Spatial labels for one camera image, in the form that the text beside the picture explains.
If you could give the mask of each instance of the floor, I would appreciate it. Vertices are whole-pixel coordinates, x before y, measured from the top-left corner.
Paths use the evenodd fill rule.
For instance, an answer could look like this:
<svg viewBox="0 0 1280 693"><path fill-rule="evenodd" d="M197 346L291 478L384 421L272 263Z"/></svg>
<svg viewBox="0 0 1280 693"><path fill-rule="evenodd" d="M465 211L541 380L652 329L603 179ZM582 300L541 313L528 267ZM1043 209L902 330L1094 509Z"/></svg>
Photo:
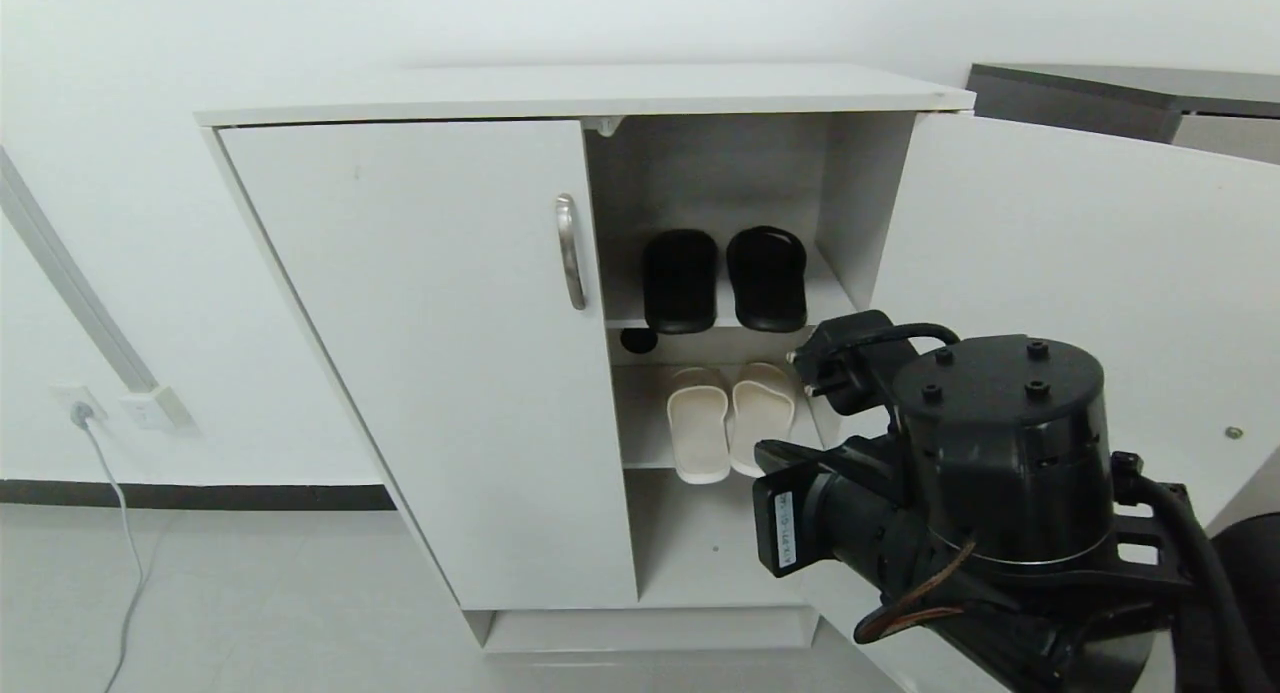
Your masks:
<svg viewBox="0 0 1280 693"><path fill-rule="evenodd" d="M132 511L151 576L115 693L899 688L808 651L484 656L396 512ZM0 506L0 690L101 690L134 583L119 511Z"/></svg>

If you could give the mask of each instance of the baseboard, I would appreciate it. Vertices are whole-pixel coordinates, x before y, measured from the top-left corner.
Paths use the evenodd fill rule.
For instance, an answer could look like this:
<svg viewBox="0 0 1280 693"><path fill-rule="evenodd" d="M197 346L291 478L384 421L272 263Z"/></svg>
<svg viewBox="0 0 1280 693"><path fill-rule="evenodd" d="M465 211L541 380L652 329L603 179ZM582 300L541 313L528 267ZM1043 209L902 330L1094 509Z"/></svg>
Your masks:
<svg viewBox="0 0 1280 693"><path fill-rule="evenodd" d="M389 511L396 503L381 485L150 485L120 488L131 509L197 511ZM0 480L0 503L115 507L106 483Z"/></svg>

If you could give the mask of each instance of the sticker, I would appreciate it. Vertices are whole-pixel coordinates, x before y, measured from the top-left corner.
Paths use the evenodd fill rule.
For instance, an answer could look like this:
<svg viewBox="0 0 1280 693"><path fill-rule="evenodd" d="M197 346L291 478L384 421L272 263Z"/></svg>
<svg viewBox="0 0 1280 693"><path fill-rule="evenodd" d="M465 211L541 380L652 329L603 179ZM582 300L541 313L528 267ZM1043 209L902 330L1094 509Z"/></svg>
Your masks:
<svg viewBox="0 0 1280 693"><path fill-rule="evenodd" d="M796 520L791 510L791 491L773 498L773 514L778 529L778 569L796 564Z"/></svg>

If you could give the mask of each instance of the cabinet top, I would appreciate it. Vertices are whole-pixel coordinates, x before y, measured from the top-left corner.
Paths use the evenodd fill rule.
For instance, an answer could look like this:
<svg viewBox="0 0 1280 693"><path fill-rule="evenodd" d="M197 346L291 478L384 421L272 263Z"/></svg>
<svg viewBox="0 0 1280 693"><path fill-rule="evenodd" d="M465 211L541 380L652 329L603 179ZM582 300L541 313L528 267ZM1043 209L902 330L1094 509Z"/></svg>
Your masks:
<svg viewBox="0 0 1280 693"><path fill-rule="evenodd" d="M844 63L524 65L275 81L202 106L206 127L704 113L969 110L974 94Z"/></svg>

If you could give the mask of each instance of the cabinet handle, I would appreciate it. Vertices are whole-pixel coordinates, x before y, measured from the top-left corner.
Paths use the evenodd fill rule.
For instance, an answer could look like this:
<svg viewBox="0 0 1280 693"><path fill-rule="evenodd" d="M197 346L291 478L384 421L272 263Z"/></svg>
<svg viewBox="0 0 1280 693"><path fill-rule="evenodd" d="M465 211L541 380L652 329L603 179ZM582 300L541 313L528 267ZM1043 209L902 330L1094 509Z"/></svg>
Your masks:
<svg viewBox="0 0 1280 693"><path fill-rule="evenodd" d="M573 241L573 197L568 193L556 196L556 232L561 238L561 260L564 264L564 283L568 286L568 301L575 310L586 307L582 293L582 274L577 268L577 245Z"/></svg>

